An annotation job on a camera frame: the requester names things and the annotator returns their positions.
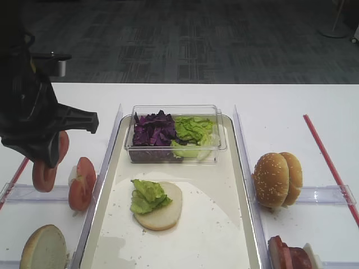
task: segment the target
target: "red cabbage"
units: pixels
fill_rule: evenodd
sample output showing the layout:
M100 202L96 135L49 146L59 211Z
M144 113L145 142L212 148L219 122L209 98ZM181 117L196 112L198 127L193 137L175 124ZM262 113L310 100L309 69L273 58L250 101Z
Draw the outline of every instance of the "red cabbage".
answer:
M158 114L145 117L134 116L135 127L132 144L136 146L170 146L171 140L178 140L174 120L170 114L160 110ZM130 150L131 160L135 163L181 162L170 150Z
M170 146L171 140L177 138L172 116L162 110L141 118L135 113L135 121L134 146Z

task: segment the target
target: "hamburger bun half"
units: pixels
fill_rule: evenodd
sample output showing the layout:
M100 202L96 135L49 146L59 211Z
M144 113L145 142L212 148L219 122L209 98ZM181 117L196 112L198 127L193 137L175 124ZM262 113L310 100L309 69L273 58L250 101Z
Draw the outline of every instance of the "hamburger bun half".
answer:
M258 202L269 208L294 204L302 187L300 162L288 152L263 155L254 168L253 178Z
M21 255L20 269L64 269L66 242L54 225L45 225L33 232Z
M281 152L280 154L286 159L289 168L289 190L283 205L291 206L296 202L301 193L300 188L303 187L302 166L293 154L289 152Z
M278 153L259 158L254 168L254 186L258 202L265 207L279 207L287 198L289 169L286 159Z
M162 231L174 227L181 216L182 211L182 191L170 182L160 182L164 193L172 199L168 206L161 207L145 214L135 213L136 220L145 228Z

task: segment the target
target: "metal stand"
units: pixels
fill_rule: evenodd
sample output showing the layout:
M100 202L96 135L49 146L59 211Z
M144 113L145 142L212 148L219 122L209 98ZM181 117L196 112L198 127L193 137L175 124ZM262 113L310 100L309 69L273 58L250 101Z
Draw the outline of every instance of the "metal stand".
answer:
M332 28L324 28L324 29L318 29L319 34L322 36L326 36L327 38L345 38L348 33L345 28L343 27L337 27L338 21L340 18L340 15L342 14L344 3L346 0L342 0L340 4L340 8L337 13L337 17L335 18L335 22Z

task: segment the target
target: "sesame seed bun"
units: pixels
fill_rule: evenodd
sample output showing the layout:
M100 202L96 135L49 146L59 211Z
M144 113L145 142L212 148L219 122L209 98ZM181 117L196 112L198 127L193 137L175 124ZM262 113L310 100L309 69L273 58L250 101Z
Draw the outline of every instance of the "sesame seed bun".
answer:
M265 207L279 207L289 190L289 169L286 159L278 153L263 155L254 168L254 186L258 202Z
M294 204L303 186L300 162L289 152L263 155L253 178L258 202L269 208Z
M283 205L291 206L296 202L301 193L300 188L303 187L302 166L293 154L289 152L281 152L280 154L286 159L289 167L289 190Z

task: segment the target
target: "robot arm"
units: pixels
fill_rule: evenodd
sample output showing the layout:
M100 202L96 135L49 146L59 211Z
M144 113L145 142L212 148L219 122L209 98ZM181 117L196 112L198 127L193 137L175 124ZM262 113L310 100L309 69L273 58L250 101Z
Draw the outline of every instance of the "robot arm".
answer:
M33 162L55 168L59 132L85 129L95 133L97 113L58 103L50 79L34 63L34 37L22 23L26 0L0 4L0 137L2 144Z

